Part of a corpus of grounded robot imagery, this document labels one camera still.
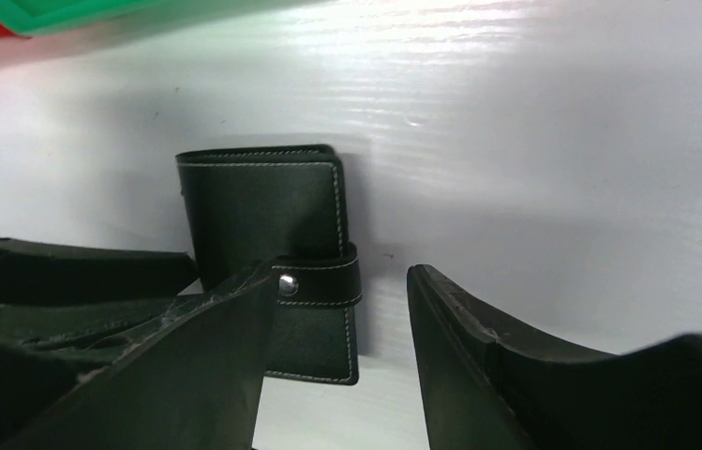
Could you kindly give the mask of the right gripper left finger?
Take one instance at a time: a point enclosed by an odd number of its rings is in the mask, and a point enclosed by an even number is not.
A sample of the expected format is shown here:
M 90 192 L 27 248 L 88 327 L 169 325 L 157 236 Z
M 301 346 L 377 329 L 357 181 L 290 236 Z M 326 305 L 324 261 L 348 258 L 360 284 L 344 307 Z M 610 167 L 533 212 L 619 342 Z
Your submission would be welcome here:
M 269 263 L 179 307 L 7 449 L 249 449 L 276 312 Z

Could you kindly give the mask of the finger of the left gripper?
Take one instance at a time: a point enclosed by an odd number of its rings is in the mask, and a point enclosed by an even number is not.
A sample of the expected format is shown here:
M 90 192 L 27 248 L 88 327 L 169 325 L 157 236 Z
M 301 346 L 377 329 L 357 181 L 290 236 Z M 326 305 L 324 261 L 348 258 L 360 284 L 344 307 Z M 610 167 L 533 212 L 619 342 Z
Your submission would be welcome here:
M 198 277 L 186 253 L 0 237 L 0 305 L 80 306 L 173 296 Z

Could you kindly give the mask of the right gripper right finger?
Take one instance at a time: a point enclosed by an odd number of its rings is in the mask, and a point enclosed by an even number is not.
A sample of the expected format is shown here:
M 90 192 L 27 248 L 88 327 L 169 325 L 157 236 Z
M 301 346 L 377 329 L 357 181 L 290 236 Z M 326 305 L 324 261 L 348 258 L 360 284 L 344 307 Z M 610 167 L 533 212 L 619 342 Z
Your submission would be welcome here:
M 626 354 L 552 336 L 436 268 L 407 274 L 433 449 L 702 449 L 702 334 Z

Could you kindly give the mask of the black leather card holder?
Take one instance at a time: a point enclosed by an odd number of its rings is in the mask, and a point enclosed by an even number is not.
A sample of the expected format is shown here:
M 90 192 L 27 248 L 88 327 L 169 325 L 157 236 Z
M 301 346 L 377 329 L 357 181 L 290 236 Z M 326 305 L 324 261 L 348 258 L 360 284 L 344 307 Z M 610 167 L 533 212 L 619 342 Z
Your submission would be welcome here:
M 176 158 L 202 286 L 269 262 L 278 280 L 266 373 L 358 382 L 363 289 L 344 172 L 327 144 L 212 149 Z

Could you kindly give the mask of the green bin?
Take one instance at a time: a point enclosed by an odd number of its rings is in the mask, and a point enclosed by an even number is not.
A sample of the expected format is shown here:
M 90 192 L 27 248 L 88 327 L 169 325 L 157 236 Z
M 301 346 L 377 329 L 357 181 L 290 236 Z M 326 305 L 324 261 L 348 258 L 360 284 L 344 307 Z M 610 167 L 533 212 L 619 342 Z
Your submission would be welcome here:
M 295 1 L 0 1 L 0 24 L 12 33 L 42 36 L 129 16 L 177 23 L 295 6 Z

